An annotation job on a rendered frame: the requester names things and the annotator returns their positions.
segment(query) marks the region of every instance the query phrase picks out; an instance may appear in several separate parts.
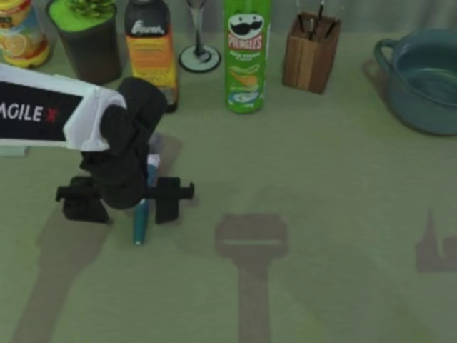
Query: green tabletop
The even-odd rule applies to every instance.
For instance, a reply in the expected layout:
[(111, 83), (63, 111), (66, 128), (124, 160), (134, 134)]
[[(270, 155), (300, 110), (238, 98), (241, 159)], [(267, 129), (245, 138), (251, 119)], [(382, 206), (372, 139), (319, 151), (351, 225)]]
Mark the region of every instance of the green tabletop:
[[(0, 343), (457, 342), (451, 239), (441, 252), (457, 227), (457, 144), (410, 131), (382, 102), (372, 49), (392, 36), (344, 34), (322, 96), (281, 85), (285, 36), (273, 36), (252, 116), (225, 110), (221, 67), (182, 72), (159, 132), (164, 170), (196, 199), (179, 221), (152, 222), (144, 247), (130, 212), (110, 227), (62, 217), (54, 194), (79, 173), (76, 152), (2, 158)], [(190, 41), (177, 35), (177, 51)], [(73, 75), (60, 46), (40, 70)], [(427, 228), (451, 255), (444, 272), (422, 253), (431, 271), (418, 272)], [(240, 232), (250, 240), (230, 244)]]

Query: potted plant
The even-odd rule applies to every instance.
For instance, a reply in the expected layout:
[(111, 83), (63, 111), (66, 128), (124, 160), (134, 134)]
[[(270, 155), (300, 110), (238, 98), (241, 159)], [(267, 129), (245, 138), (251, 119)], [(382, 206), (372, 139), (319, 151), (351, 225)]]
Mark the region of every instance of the potted plant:
[(115, 0), (51, 0), (46, 13), (80, 80), (101, 85), (121, 76)]

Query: teal pot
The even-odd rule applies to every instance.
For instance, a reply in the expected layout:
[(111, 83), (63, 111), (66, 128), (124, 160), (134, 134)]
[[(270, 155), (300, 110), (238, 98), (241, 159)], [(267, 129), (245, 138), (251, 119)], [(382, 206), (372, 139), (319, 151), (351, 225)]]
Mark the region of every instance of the teal pot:
[[(390, 60), (384, 48), (392, 49)], [(388, 74), (389, 105), (403, 123), (428, 134), (457, 135), (457, 31), (382, 39), (374, 55)]]
[(108, 21), (90, 29), (67, 32), (61, 30), (49, 15), (52, 2), (46, 6), (47, 16), (59, 33), (78, 79), (102, 85), (120, 78), (122, 67), (117, 42), (116, 13)]

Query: wooden knife block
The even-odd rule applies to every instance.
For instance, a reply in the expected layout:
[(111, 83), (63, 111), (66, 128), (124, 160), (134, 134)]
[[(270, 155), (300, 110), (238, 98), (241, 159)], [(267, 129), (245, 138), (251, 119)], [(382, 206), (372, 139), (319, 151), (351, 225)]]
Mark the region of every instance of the wooden knife block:
[[(316, 15), (303, 12), (302, 18), (305, 32), (302, 32), (296, 17), (287, 36), (283, 85), (322, 94), (333, 68), (341, 32), (341, 20), (322, 17), (313, 39), (310, 40), (308, 36), (310, 19), (316, 19)], [(334, 21), (336, 25), (326, 38), (326, 32)]]

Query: juice bottle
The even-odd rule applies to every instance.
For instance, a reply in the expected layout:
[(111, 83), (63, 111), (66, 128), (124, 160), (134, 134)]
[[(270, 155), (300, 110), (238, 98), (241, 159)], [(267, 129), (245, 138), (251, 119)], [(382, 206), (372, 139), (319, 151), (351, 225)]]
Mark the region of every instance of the juice bottle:
[(132, 72), (164, 93), (173, 112), (178, 107), (178, 72), (170, 11), (163, 0), (130, 0), (125, 32)]
[(225, 97), (239, 114), (265, 100), (271, 0), (224, 0)]
[(21, 68), (47, 60), (49, 43), (31, 0), (0, 0), (0, 50), (7, 63)]

